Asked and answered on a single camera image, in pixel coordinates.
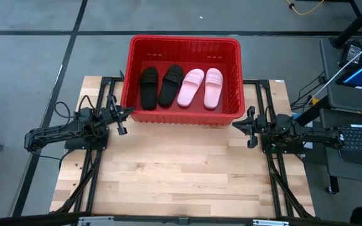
wooden tabletop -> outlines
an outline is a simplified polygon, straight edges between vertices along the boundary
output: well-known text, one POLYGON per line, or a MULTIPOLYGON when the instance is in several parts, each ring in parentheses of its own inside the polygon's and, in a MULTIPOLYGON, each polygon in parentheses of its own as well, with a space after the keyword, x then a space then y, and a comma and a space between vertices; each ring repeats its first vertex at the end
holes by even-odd
MULTIPOLYGON (((79 100, 89 95, 95 104, 100 81, 101 77, 86 76, 79 100)), ((116 83, 114 95, 118 100, 122 87, 122 82, 116 83)), ((276 113, 291 114, 284 81, 271 80, 270 87, 276 113)), ((245 106, 253 105, 259 112, 254 85, 244 85, 244 96, 245 106)), ((260 141, 256 148, 248 149, 248 137, 232 126, 140 123, 131 117, 124 126, 128 134, 119 136, 116 124, 110 125, 93 214, 275 217, 260 141)), ((75 150, 65 157, 51 211, 61 207, 79 184, 84 156, 84 150, 75 150)), ((302 162, 292 154, 283 157, 290 189, 314 215, 302 162)), ((85 210, 88 190, 81 210, 85 210)), ((279 188, 282 212, 286 214, 282 194, 279 188)))

black slide sandal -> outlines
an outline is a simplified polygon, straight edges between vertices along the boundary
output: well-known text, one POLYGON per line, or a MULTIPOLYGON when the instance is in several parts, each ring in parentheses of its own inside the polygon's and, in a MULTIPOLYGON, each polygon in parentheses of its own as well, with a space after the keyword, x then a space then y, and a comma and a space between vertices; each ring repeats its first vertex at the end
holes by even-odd
POLYGON ((173 103, 183 79, 182 68, 178 65, 172 65, 163 78, 163 85, 158 94, 158 105, 169 107, 173 103))
POLYGON ((155 67, 143 70, 140 78, 141 105, 144 110, 154 110, 157 104, 158 72, 155 67))

desk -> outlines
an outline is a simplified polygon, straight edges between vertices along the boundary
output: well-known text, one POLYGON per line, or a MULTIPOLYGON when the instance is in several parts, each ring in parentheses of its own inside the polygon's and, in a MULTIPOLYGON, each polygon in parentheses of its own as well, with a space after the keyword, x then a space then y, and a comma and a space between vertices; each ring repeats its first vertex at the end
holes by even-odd
MULTIPOLYGON (((362 124, 362 115, 336 110, 321 110, 321 123, 324 128, 362 124)), ((337 150, 326 148, 326 166, 331 176, 362 181, 362 166, 341 161, 337 150)))
MULTIPOLYGON (((100 81, 101 77, 85 77, 79 100, 89 95, 96 102, 100 81)), ((114 88, 118 100, 122 86, 118 82, 114 88)), ((272 80, 270 87, 276 113, 291 114, 284 82, 272 80)), ((246 107, 258 109, 254 85, 244 85, 244 96, 246 107)), ((248 138, 232 126, 149 124, 132 118, 124 126, 128 130, 125 136, 117 134, 116 125, 110 126, 93 214, 275 217, 260 141, 256 148, 248 149, 248 138)), ((75 150, 64 159, 51 211, 61 207, 78 185, 84 156, 85 150, 75 150)), ((314 215, 302 162, 292 154, 284 157, 290 189, 314 215)), ((86 188, 81 210, 85 210, 87 194, 86 188)), ((286 214, 281 189, 279 197, 286 214)))
MULTIPOLYGON (((326 80, 331 79, 340 70, 337 63, 343 52, 343 50, 333 48, 329 42, 328 39, 322 39, 319 42, 326 80)), ((336 80, 337 78, 326 87, 327 95, 325 97, 297 118, 300 125, 304 126, 319 117, 320 109, 362 111, 362 90, 338 85, 335 83, 336 80)))

red plastic basket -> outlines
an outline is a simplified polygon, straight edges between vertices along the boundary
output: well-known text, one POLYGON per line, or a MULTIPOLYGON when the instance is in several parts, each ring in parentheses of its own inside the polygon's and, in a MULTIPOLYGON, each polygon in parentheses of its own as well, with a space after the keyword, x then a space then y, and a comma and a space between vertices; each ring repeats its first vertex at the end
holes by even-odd
POLYGON ((123 107, 134 107, 132 118, 138 122, 162 122, 201 125, 228 125, 244 114, 244 89, 241 69, 241 48, 232 38, 196 38, 136 35, 129 46, 128 64, 121 97, 123 107), (155 110, 143 110, 139 80, 147 67, 156 67, 159 73, 158 92, 162 79, 173 65, 180 65, 184 74, 194 68, 205 73, 217 68, 223 75, 219 105, 209 110, 204 107, 205 81, 199 87, 191 105, 180 107, 175 98, 168 108, 157 105, 155 110))

keyboard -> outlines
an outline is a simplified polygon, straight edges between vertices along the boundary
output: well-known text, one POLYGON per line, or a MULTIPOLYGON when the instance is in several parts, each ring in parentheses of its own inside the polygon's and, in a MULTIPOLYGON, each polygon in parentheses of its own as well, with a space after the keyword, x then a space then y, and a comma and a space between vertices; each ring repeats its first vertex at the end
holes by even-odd
POLYGON ((359 127, 338 127, 341 133, 340 138, 344 144, 343 151, 362 151, 362 128, 359 127))

